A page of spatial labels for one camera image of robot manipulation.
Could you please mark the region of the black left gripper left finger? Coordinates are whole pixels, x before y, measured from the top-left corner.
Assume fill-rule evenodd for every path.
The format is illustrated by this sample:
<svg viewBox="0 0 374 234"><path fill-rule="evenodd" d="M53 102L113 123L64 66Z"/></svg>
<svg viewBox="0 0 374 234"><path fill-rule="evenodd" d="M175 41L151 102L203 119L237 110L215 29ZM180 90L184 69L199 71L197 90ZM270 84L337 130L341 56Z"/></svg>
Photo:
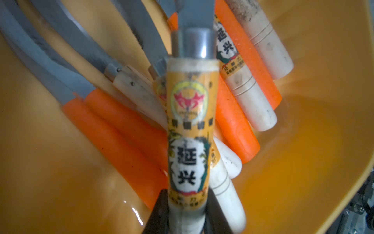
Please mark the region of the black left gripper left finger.
<svg viewBox="0 0 374 234"><path fill-rule="evenodd" d="M168 234L168 191L161 190L142 234Z"/></svg>

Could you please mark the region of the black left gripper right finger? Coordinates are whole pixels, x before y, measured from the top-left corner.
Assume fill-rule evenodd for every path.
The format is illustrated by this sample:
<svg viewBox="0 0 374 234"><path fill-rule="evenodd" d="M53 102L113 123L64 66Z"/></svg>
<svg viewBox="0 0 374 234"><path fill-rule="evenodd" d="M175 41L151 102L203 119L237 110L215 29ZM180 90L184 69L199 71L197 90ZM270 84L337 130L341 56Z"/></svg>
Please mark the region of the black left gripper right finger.
<svg viewBox="0 0 374 234"><path fill-rule="evenodd" d="M232 234L232 230L224 216L213 190L209 188L206 203L206 219L204 234Z"/></svg>

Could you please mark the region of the orange handle sickle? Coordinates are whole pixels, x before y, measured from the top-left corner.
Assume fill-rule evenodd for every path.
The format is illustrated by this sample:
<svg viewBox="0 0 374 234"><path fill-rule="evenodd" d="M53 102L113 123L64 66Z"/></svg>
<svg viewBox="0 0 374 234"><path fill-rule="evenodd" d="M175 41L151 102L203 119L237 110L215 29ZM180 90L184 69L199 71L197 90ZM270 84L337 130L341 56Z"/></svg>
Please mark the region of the orange handle sickle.
<svg viewBox="0 0 374 234"><path fill-rule="evenodd" d="M92 111L83 99L75 97L66 104L58 102L69 120L116 168L145 205L149 209L154 208L159 193L167 187L164 171L146 158L134 143L126 139L113 125Z"/></svg>
<svg viewBox="0 0 374 234"><path fill-rule="evenodd" d="M282 96L253 43L224 0L215 2L215 15L233 41L271 107L275 110L280 105Z"/></svg>
<svg viewBox="0 0 374 234"><path fill-rule="evenodd" d="M166 133L96 88L40 36L16 1L1 1L1 32L27 68L62 104L83 99L155 163L168 170Z"/></svg>
<svg viewBox="0 0 374 234"><path fill-rule="evenodd" d="M242 163L260 150L238 103L224 87L216 58L214 1L174 1L178 27L166 74L168 135L205 140L212 146L218 124Z"/></svg>

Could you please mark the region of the wooden handle sickle with label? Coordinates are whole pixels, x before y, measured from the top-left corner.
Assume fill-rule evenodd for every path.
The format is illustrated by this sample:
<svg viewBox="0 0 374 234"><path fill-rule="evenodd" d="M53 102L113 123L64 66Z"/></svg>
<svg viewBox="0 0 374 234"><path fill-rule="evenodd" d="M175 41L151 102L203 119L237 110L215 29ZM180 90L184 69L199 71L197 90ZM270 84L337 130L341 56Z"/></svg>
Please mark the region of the wooden handle sickle with label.
<svg viewBox="0 0 374 234"><path fill-rule="evenodd" d="M205 223L219 62L214 1L178 1L167 64L168 224L199 234Z"/></svg>

